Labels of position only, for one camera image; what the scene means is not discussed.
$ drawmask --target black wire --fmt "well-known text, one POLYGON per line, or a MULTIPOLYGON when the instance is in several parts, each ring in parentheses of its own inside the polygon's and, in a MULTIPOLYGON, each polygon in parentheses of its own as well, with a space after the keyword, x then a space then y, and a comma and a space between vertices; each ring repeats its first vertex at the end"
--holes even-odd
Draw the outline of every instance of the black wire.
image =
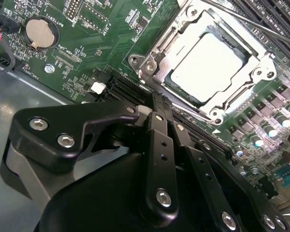
POLYGON ((203 1, 203 2, 205 2, 207 4, 209 4, 209 5, 215 6, 216 8, 218 8, 218 9, 220 9, 220 10, 222 10, 222 11, 224 11, 224 12, 230 14, 230 15, 232 15, 233 17, 238 18, 238 19, 240 19, 240 20, 242 20, 242 21, 244 21, 246 23, 249 23, 249 24, 253 25, 254 27, 262 30, 263 32, 265 32, 265 33, 267 33, 269 35, 272 35, 273 37, 276 37, 277 39, 279 39, 279 40, 285 42, 286 44, 290 45, 290 39, 288 37, 286 37, 286 36, 283 36, 283 35, 275 32, 275 31, 273 31, 273 30, 271 30, 271 29, 269 29, 269 28, 267 28, 267 27, 265 27, 265 26, 263 26, 263 25, 261 25, 259 23, 255 23, 254 21, 252 21, 252 20, 250 20, 250 19, 238 14, 237 12, 235 12, 235 11, 225 7, 225 6, 220 5, 219 3, 213 2, 211 0, 201 0, 201 1, 203 1))
POLYGON ((11 71, 14 68, 14 66, 16 64, 16 59, 15 59, 15 56, 13 54, 11 47, 8 45, 8 43, 4 39, 0 40, 0 44, 2 45, 5 52, 8 54, 8 56, 10 58, 9 66, 0 71, 0 76, 1 76, 5 73, 8 73, 9 71, 11 71))

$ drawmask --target mounting hole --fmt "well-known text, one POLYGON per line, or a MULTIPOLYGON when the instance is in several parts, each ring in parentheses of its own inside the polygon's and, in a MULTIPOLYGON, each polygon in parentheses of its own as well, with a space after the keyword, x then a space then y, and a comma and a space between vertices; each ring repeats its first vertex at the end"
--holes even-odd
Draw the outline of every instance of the mounting hole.
POLYGON ((163 161, 167 161, 167 160, 168 160, 168 158, 167 158, 164 154, 161 155, 161 159, 162 159, 163 161))
POLYGON ((208 174, 208 173, 205 174, 205 177, 206 177, 208 180, 213 180, 213 178, 211 177, 211 175, 208 174))
POLYGON ((138 62, 139 62, 138 58, 136 58, 136 57, 132 57, 131 58, 131 63, 132 64, 136 65, 136 64, 138 64, 138 62))
POLYGON ((273 78, 275 76, 275 73, 274 72, 269 72, 267 75, 266 75, 266 77, 267 78, 273 78))
POLYGON ((201 158, 199 158, 199 162, 200 162, 201 164, 205 164, 205 161, 204 161, 203 159, 201 159, 201 158))

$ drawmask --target gray metal surface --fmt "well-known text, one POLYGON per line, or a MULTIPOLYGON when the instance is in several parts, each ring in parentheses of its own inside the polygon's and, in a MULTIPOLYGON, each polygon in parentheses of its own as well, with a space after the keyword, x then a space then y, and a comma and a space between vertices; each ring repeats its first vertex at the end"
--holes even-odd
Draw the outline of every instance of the gray metal surface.
MULTIPOLYGON (((69 103, 23 73, 0 76, 0 162, 14 113, 23 108, 69 103)), ((122 149, 116 154, 97 155, 77 163, 74 177, 81 178, 125 151, 122 149)), ((31 200, 5 185, 0 177, 0 232, 33 232, 40 215, 38 207, 31 200)))

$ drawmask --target hex bolt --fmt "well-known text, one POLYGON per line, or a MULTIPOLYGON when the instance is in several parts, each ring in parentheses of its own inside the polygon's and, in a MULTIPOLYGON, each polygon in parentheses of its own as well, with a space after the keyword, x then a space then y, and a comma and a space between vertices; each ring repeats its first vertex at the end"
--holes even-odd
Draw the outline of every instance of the hex bolt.
POLYGON ((266 215, 263 216, 263 221, 265 222, 266 225, 268 225, 271 229, 275 229, 275 224, 273 221, 266 215))
POLYGON ((222 220, 224 222, 224 224, 226 224, 226 226, 231 230, 231 231, 235 231, 236 229, 236 224, 234 219, 226 212, 223 212, 222 215, 222 220))
POLYGON ((70 148, 75 145, 75 140, 67 134, 59 136, 57 142, 64 148, 70 148))
POLYGON ((43 131, 48 128, 48 123, 41 118, 34 118, 30 120, 29 125, 36 131, 43 131))
POLYGON ((158 202, 163 206, 163 207, 170 207, 172 204, 172 199, 170 195, 164 191, 164 190, 158 190, 156 194, 158 202))
POLYGON ((52 64, 45 64, 44 71, 48 74, 52 74, 55 72, 55 67, 52 64))

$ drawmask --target black expansion slot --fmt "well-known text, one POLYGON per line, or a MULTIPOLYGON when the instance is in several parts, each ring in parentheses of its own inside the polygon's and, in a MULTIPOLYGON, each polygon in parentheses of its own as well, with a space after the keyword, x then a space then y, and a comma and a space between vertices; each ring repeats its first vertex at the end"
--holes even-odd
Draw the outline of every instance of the black expansion slot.
MULTIPOLYGON (((149 94, 149 92, 141 89, 134 82, 124 77, 120 77, 115 80, 113 87, 107 91, 105 96, 103 96, 103 99, 105 99, 105 101, 126 100, 132 102, 135 105, 142 105, 144 104, 149 94), (131 93, 135 91, 138 92, 137 98, 131 96, 131 93)), ((193 142, 196 143, 198 140, 207 140, 212 145, 219 148, 221 151, 229 152, 229 148, 227 146, 222 144, 219 140, 214 138, 211 134, 206 132, 201 127, 187 120, 183 115, 180 115, 176 111, 173 111, 173 117, 175 121, 180 122, 188 130, 193 142)))

